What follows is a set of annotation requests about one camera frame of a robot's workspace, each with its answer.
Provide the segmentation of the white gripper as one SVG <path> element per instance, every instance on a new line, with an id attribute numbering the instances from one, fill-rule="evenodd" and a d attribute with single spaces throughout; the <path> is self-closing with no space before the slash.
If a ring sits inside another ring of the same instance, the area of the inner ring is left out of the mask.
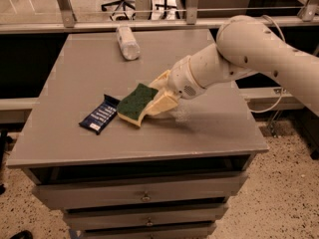
<path id="1" fill-rule="evenodd" d="M 165 87 L 171 91 L 161 91 Z M 147 105 L 146 114 L 156 116 L 174 109 L 178 105 L 178 97 L 191 100 L 205 92 L 194 78 L 190 68 L 190 56 L 176 62 L 170 70 L 164 71 L 149 84 L 150 88 L 159 92 Z"/>

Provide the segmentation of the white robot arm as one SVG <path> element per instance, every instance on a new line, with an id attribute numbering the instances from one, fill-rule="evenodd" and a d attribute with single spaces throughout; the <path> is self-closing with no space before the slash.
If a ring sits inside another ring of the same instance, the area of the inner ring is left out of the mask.
<path id="1" fill-rule="evenodd" d="M 272 79 L 319 115 L 319 58 L 288 45 L 248 16 L 230 18 L 219 28 L 214 43 L 184 57 L 150 83 L 159 92 L 147 113 L 169 111 L 180 99 L 193 99 L 213 85 L 252 72 Z"/>

